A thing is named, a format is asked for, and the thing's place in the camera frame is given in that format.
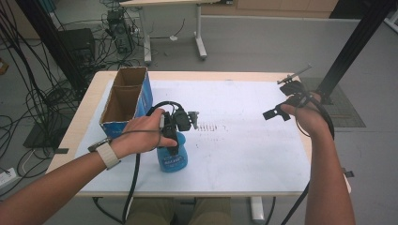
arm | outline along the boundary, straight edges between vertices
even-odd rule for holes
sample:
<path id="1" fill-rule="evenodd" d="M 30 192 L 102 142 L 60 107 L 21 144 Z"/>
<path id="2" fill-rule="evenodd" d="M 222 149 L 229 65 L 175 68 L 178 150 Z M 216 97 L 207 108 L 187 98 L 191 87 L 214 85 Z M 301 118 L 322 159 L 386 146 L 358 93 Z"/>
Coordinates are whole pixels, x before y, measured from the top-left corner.
<path id="1" fill-rule="evenodd" d="M 149 117 L 130 120 L 124 131 L 159 129 L 162 113 L 163 110 L 157 109 Z M 117 158 L 123 158 L 156 147 L 159 135 L 156 132 L 129 133 L 113 140 L 111 146 Z M 176 142 L 161 137 L 160 145 L 175 146 Z M 76 158 L 0 203 L 0 221 L 2 224 L 42 224 L 105 169 L 97 152 Z"/>
<path id="2" fill-rule="evenodd" d="M 305 224 L 355 224 L 354 211 L 342 167 L 327 123 L 310 104 L 296 110 L 283 105 L 282 110 L 295 115 L 311 136 L 313 155 Z"/>

person's legs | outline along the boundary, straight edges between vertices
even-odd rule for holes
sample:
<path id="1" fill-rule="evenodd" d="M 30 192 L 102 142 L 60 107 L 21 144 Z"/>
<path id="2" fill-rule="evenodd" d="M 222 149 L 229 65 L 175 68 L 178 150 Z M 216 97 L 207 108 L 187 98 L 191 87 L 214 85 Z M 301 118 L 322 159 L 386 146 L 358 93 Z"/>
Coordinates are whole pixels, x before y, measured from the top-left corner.
<path id="1" fill-rule="evenodd" d="M 231 225 L 231 198 L 198 198 L 189 225 Z"/>
<path id="2" fill-rule="evenodd" d="M 170 225 L 174 214 L 173 198 L 134 198 L 126 224 Z"/>

power strip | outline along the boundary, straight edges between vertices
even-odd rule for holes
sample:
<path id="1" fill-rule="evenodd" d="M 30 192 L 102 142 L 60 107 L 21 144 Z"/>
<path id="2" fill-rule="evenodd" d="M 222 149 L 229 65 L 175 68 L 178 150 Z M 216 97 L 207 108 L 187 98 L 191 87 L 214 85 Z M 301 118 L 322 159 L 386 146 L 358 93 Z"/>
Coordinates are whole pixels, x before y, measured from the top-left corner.
<path id="1" fill-rule="evenodd" d="M 5 186 L 11 184 L 15 180 L 17 180 L 19 177 L 15 173 L 14 168 L 8 169 L 7 172 L 2 172 L 0 173 L 0 189 L 4 188 Z"/>

open cardboard box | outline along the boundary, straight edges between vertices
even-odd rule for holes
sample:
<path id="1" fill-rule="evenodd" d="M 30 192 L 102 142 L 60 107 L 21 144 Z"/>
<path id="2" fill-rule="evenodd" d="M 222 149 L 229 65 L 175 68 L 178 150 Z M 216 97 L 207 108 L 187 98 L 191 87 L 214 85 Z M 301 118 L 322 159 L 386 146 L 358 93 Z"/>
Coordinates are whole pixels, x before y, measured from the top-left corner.
<path id="1" fill-rule="evenodd" d="M 152 103 L 146 67 L 123 67 L 116 74 L 99 124 L 108 137 L 116 138 L 129 120 L 146 115 Z"/>

table leg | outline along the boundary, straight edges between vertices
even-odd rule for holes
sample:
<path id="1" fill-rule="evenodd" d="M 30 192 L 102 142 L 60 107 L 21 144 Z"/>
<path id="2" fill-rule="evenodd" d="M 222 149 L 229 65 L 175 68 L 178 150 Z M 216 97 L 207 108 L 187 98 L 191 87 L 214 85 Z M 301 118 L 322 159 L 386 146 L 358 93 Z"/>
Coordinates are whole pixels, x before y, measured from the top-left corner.
<path id="1" fill-rule="evenodd" d="M 143 32 L 144 38 L 144 61 L 147 65 L 150 65 L 150 63 L 152 62 L 152 55 L 150 51 L 150 37 L 145 29 L 145 14 L 142 7 L 138 7 L 137 9 L 140 16 L 141 32 Z"/>
<path id="2" fill-rule="evenodd" d="M 251 197 L 250 207 L 252 209 L 252 220 L 255 223 L 264 224 L 266 219 L 264 218 L 263 199 L 261 197 Z"/>
<path id="3" fill-rule="evenodd" d="M 203 44 L 202 41 L 202 34 L 201 34 L 201 29 L 202 29 L 202 23 L 201 23 L 201 5 L 197 4 L 196 5 L 196 32 L 194 32 L 195 35 L 195 40 L 196 40 L 196 45 L 198 46 L 199 54 L 202 59 L 207 58 L 207 53 L 205 49 L 205 45 Z"/>

